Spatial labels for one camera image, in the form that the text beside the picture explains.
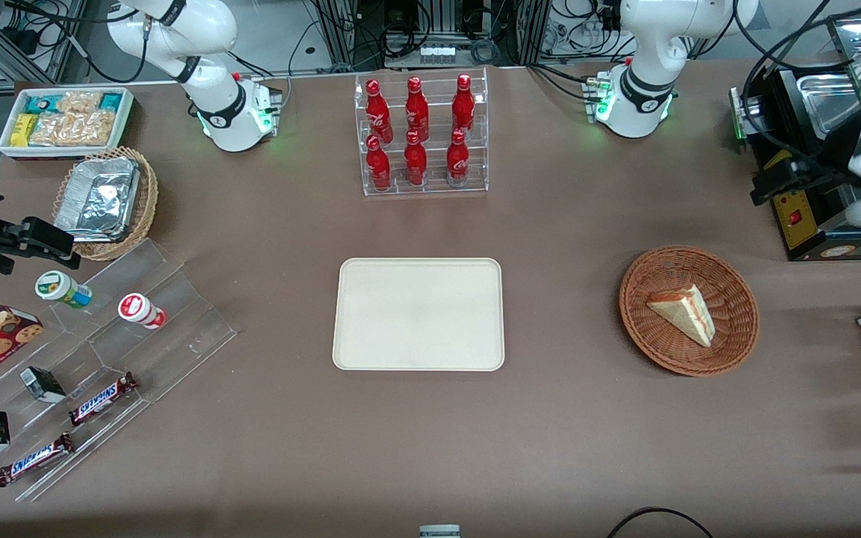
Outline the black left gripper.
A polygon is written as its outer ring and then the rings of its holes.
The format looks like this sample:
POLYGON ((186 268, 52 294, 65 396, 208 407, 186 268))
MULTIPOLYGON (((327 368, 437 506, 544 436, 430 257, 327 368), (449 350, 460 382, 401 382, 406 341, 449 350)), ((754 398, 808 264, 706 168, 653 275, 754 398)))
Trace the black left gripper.
POLYGON ((800 152, 803 162, 780 160, 763 167, 754 176, 750 193, 753 205, 763 205, 780 194, 810 188, 861 188, 861 178, 850 171, 850 159, 857 152, 857 142, 824 142, 818 151, 800 152))

